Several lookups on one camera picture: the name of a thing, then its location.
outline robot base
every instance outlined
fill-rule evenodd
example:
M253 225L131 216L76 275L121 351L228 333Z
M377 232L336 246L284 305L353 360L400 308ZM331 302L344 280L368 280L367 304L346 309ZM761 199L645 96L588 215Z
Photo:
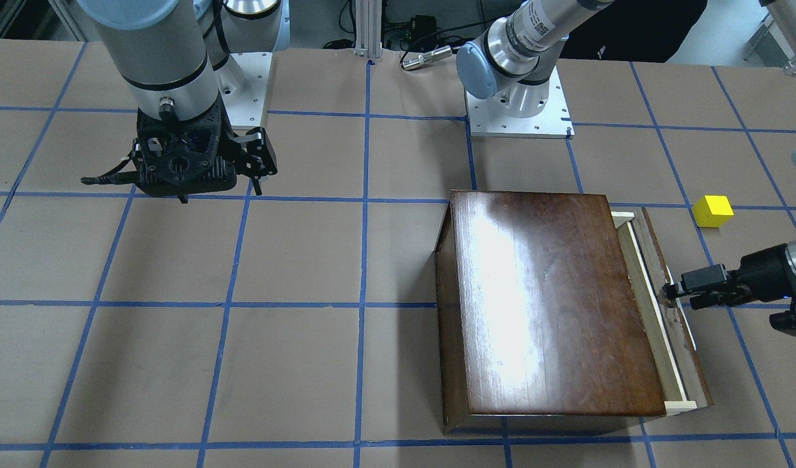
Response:
M557 69L552 71L550 97L546 108L532 118L514 118L505 113L505 106L496 97L477 99L464 93L470 134L474 137L565 138L574 136L574 126L568 116L563 86Z
M231 56L244 72L246 83L243 89L237 89L230 94L222 93L222 100L234 129L246 130L264 124L272 56L270 51L234 53Z

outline cable connector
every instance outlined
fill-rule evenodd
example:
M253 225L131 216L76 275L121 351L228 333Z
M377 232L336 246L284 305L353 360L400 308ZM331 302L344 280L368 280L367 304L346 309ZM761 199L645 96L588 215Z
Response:
M445 45L445 47L439 47L437 49L419 54L419 56L416 58L402 60L401 68L404 69L405 72L427 68L427 66L432 65L434 62L447 59L451 55L453 55L453 48L449 45Z

